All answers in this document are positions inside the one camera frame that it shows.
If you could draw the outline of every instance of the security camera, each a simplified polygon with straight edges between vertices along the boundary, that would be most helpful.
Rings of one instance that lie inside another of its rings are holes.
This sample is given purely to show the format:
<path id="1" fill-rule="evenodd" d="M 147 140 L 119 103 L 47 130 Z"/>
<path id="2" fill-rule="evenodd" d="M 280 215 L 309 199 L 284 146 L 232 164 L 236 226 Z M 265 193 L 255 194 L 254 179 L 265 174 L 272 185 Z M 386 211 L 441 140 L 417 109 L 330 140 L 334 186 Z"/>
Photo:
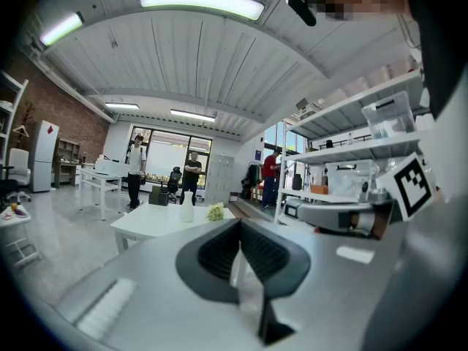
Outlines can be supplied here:
<path id="1" fill-rule="evenodd" d="M 317 20 L 314 13 L 309 8 L 307 0 L 286 0 L 286 3 L 294 9 L 296 14 L 306 23 L 307 26 L 315 26 Z"/>

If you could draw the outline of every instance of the man in red shirt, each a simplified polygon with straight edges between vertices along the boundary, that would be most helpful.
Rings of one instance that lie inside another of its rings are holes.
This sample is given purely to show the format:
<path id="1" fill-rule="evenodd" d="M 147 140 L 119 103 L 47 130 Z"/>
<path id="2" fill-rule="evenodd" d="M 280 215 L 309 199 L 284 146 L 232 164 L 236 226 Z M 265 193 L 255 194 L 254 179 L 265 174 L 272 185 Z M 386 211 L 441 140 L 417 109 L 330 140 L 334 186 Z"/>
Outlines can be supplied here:
<path id="1" fill-rule="evenodd" d="M 263 163 L 262 208 L 266 208 L 268 203 L 273 199 L 276 170 L 281 167 L 281 165 L 276 164 L 276 158 L 280 153 L 281 151 L 277 148 L 272 155 L 265 159 L 265 162 Z"/>

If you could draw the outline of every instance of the white table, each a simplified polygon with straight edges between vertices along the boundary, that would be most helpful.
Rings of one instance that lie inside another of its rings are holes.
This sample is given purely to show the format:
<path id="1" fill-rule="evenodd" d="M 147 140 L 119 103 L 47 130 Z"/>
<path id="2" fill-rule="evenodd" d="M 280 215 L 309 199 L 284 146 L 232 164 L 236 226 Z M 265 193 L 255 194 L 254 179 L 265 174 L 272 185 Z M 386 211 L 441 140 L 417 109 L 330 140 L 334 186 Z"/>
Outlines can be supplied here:
<path id="1" fill-rule="evenodd" d="M 26 209 L 22 205 L 18 205 L 18 209 L 22 210 L 23 212 L 26 212 Z M 12 214 L 13 217 L 11 219 L 3 219 L 3 215 L 5 214 Z M 18 267 L 19 265 L 25 264 L 28 261 L 31 261 L 35 258 L 41 258 L 39 252 L 37 251 L 37 247 L 29 241 L 28 239 L 28 233 L 26 231 L 26 223 L 31 221 L 31 216 L 27 217 L 18 217 L 16 214 L 12 211 L 10 207 L 6 208 L 3 212 L 0 214 L 0 229 L 4 229 L 7 227 L 14 227 L 14 226 L 19 226 L 23 225 L 24 227 L 24 233 L 26 235 L 25 238 L 20 238 L 16 241 L 13 241 L 12 243 L 7 244 L 5 247 L 8 249 L 10 247 L 14 247 L 16 251 L 20 254 L 21 258 L 19 261 L 15 262 L 13 265 L 15 267 Z M 28 245 L 34 247 L 34 252 L 31 254 L 24 254 L 23 249 L 27 247 Z"/>
<path id="2" fill-rule="evenodd" d="M 109 184 L 107 181 L 118 181 L 118 184 Z M 122 187 L 122 177 L 117 177 L 115 175 L 101 174 L 95 171 L 94 169 L 81 169 L 80 170 L 80 189 L 79 189 L 79 198 L 80 198 L 80 211 L 83 210 L 83 184 L 88 184 L 92 187 L 93 199 L 95 198 L 94 192 L 98 189 L 100 190 L 100 203 L 101 203 L 101 219 L 105 220 L 105 193 L 107 191 L 117 190 L 118 196 L 118 212 L 121 213 L 121 187 Z"/>
<path id="3" fill-rule="evenodd" d="M 128 249 L 127 239 L 144 241 L 158 238 L 190 227 L 208 223 L 208 207 L 194 207 L 193 222 L 182 222 L 179 217 L 179 204 L 153 205 L 145 203 L 134 211 L 118 219 L 110 226 L 114 228 L 118 253 Z M 224 208 L 224 218 L 234 219 L 233 213 Z"/>

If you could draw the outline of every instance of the tiled floor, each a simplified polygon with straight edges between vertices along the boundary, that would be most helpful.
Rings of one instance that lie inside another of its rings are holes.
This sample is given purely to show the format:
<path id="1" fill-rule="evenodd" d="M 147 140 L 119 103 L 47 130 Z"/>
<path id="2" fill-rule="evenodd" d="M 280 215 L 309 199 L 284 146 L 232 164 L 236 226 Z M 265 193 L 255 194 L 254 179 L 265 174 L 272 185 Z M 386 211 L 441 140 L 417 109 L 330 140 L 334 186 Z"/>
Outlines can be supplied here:
<path id="1" fill-rule="evenodd" d="M 28 237 L 37 245 L 42 259 L 21 268 L 18 278 L 52 306 L 75 282 L 118 254 L 110 227 L 122 217 L 117 212 L 117 194 L 106 194 L 107 219 L 102 221 L 99 206 L 94 206 L 91 201 L 91 190 L 85 187 L 84 191 L 85 208 L 82 211 L 78 209 L 78 188 L 71 186 L 32 194 L 32 201 L 23 203 L 32 216 L 26 226 Z M 140 200 L 147 201 L 148 194 L 140 193 Z M 125 210 L 128 194 L 122 193 L 120 201 Z M 2 243 L 11 239 L 12 233 L 22 232 L 2 231 Z"/>

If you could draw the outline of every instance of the refrigerator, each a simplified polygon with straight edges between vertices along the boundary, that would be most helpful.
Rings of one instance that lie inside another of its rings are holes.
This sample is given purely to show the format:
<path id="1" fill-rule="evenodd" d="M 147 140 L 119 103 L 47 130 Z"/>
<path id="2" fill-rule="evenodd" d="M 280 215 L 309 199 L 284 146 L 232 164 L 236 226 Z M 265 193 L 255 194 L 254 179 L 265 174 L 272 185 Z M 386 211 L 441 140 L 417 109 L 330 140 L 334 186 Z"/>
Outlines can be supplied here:
<path id="1" fill-rule="evenodd" d="M 29 169 L 31 169 L 32 177 L 29 186 L 32 192 L 50 190 L 50 174 L 58 130 L 58 126 L 43 120 L 36 125 L 29 154 Z"/>

